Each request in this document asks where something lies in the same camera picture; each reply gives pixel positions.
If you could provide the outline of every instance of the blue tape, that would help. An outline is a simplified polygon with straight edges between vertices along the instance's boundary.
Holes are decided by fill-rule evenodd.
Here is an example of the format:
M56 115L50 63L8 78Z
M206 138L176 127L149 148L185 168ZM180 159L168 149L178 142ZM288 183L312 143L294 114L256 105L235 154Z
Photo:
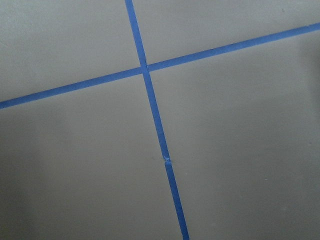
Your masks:
M68 93L71 91L76 91L79 89L84 89L84 88L92 87L95 85L104 84L104 83L108 83L111 81L132 77L132 76L139 75L139 74L141 74L141 69L140 69L140 67L137 67L137 68L132 68L132 69L125 70L125 71L112 73L112 74L105 75L105 76L92 78L92 79L85 80L85 81L72 83L72 84L65 85L65 86L52 88L52 89L45 90L45 91L40 91L40 92L29 94L26 96L20 96L17 98L13 98L10 100L0 102L0 109L9 108L9 107L19 105L19 104L25 104L25 103L36 101L39 99L45 99L45 98L52 97L55 95L64 94L64 93Z
M129 16L129 21L131 24L131 29L132 29L132 33L133 33L133 38L134 38L136 50L138 53L138 58L140 61L140 67L141 67L141 71L142 71L142 75L143 75L143 79L144 79L144 84L145 84L146 92L147 92L150 107L151 107L151 112L152 112L152 116L153 116L153 120L154 120L154 125L156 128L156 133L158 136L162 156L165 160L165 162L164 162L165 170L166 170L166 174L168 176L170 189L171 189L173 202L174 202L176 214L178 217L182 237L183 237L183 240L189 240L189 233L188 233L188 229L187 229L185 215L184 215L184 211L182 208L182 204L181 204L181 200L180 200L180 196L179 196L179 192L178 192L178 187L177 187L177 183L176 183L176 179L175 179L174 170L173 170L170 156L169 156L168 146L167 146L166 137L165 137L164 129L163 129L161 118L160 118L160 113L159 113L159 109L158 109L158 104L157 104L157 100L156 100L154 87L152 85L150 72L148 70L146 54L145 54L144 46L142 43L141 34L139 31L139 26L138 26L138 21L137 21L134 5L132 3L132 0L125 0L125 4L126 4L128 16Z
M225 45L225 46L220 46L220 47L205 50L205 51L188 54L185 56L172 58L165 61L160 61L160 62L148 65L148 69L149 71L156 71L159 69L169 68L175 65L185 64L185 63L196 61L199 59L209 58L212 56L225 54L225 53L229 53L229 52L237 51L240 49L245 49L245 48L249 48L256 45L261 45L261 44L265 44L265 43L269 43L269 42L273 42L273 41L277 41L285 38L290 38L297 35L307 34L307 33L311 33L318 30L320 30L320 22L312 25L308 25L308 26L302 26L302 27L270 34L270 35L252 38L245 41L240 41L240 42Z

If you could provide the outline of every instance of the gray surface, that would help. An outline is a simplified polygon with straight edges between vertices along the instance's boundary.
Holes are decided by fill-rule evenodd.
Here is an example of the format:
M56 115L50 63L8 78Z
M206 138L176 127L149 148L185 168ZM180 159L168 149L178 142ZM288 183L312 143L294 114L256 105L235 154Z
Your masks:
M141 76L0 111L0 239L181 239Z
M0 101L139 66L124 0L2 0Z
M190 239L318 240L320 33L151 73Z
M319 0L134 0L148 63L320 22Z

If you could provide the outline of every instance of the blue tape strip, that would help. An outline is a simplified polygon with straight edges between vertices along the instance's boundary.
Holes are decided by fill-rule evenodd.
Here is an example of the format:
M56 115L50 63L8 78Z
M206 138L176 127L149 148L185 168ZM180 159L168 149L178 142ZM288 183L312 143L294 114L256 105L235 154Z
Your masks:
M139 74L141 74L141 69L140 69L140 67L137 67L137 68L132 68L132 69L125 70L125 71L112 73L112 74L105 75L105 76L92 78L92 79L85 80L85 81L72 83L72 84L65 85L65 86L52 88L52 89L45 90L45 91L40 91L40 92L29 94L26 96L20 96L17 98L13 98L10 100L0 102L0 109L9 108L9 107L19 105L19 104L25 104L25 103L36 101L39 99L44 99L44 98L52 97L55 95L64 94L64 93L68 93L71 91L76 91L79 89L92 87L94 85L104 84L104 83L108 83L111 81L132 77L132 76L139 75Z
M148 95L148 99L149 99L149 103L150 103L150 107L151 107L151 111L152 111L152 116L153 116L154 125L156 128L156 133L158 136L162 156L165 160L165 162L164 162L165 170L166 170L166 174L168 176L170 189L171 189L173 202L174 202L176 214L178 217L182 237L183 237L183 240L189 240L189 233L188 233L188 229L187 229L185 215L184 215L184 211L182 208L182 204L181 204L181 200L180 200L180 196L179 196L179 192L178 192L178 187L177 187L177 183L176 183L176 179L175 179L174 170L172 168L172 164L171 164L171 160L170 160L170 156L169 156L169 151L168 151L168 146L167 146L167 142L166 142L164 129L163 129L163 126L161 123L161 118L160 118L160 113L159 113L159 109L158 109L158 105L157 105L154 87L152 85L151 76L150 76L150 73L148 70L146 54L145 54L144 46L142 43L141 34L139 31L139 26L138 26L138 21L137 21L134 5L132 3L132 0L125 0L125 4L126 4L126 9L128 12L130 24L131 24L131 29L132 29L132 33L133 33L133 38L134 38L136 50L137 50L139 61L140 61L141 71L143 74L145 88L147 91L147 95Z
M212 57L220 54L225 54L225 53L237 51L240 49L253 47L256 45L261 45L261 44L265 44L265 43L269 43L269 42L273 42L273 41L277 41L285 38L294 37L297 35L311 33L318 30L320 30L320 22L312 25L308 25L308 26L302 26L302 27L298 27L298 28L270 34L270 35L260 36L257 38L252 38L249 40L240 41L237 43L220 46L217 48L200 51L200 52L192 53L189 55L180 56L180 57L172 58L169 60L153 63L148 65L148 69L150 71L156 71L159 69L164 69L164 68L172 67L175 65L185 64L185 63L196 61L199 59L204 59L204 58L208 58L208 57Z

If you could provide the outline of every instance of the gray tile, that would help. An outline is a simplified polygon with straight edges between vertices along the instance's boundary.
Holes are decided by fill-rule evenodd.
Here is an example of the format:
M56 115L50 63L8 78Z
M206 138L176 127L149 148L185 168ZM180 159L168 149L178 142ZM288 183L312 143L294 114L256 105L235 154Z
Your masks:
M124 1L1 1L0 101L139 66Z
M151 73L191 239L320 236L320 33Z
M320 22L319 0L134 0L148 63Z
M141 76L0 110L1 239L180 239Z

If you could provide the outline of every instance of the floor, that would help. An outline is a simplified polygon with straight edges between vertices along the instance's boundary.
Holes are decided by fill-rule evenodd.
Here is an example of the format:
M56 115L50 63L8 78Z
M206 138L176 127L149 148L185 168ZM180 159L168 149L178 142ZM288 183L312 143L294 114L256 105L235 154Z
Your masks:
M319 11L4 0L0 238L318 240Z

